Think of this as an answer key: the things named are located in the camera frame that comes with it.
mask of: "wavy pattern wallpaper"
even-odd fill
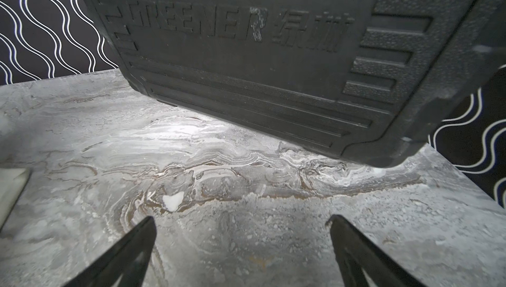
[[[0,85],[116,68],[82,0],[0,0]],[[506,66],[429,136],[501,206],[506,202]]]
[[[82,0],[0,0],[0,40],[4,84],[117,67]]]
[[[506,208],[506,65],[456,107],[429,144]]]

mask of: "marble surface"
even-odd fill
[[[429,146],[390,169],[330,159],[159,103],[119,70],[3,86],[0,106],[0,166],[32,169],[1,286],[61,285],[146,215],[144,286],[341,286],[333,213],[427,286],[506,281],[504,210]]]

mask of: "white stain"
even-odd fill
[[[183,202],[184,196],[185,196],[184,191],[180,191],[172,196],[164,195],[162,197],[163,204],[165,205],[165,208],[167,210],[169,210],[170,212],[174,212],[179,208],[179,205]]]
[[[266,19],[267,11],[263,8],[250,7],[250,14],[256,14],[257,17],[251,23],[251,28],[253,29],[253,39],[257,42],[262,42],[262,34],[260,30],[265,27],[265,19]]]

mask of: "tool case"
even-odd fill
[[[375,167],[505,62],[504,0],[84,0],[142,94]]]

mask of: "white object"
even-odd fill
[[[11,212],[29,176],[29,169],[0,169],[0,227]]]
[[[165,205],[165,208],[167,210],[169,210],[170,212],[174,212],[179,208],[179,205],[183,202],[184,196],[185,196],[184,191],[180,191],[172,196],[164,195],[162,197],[163,204]]]

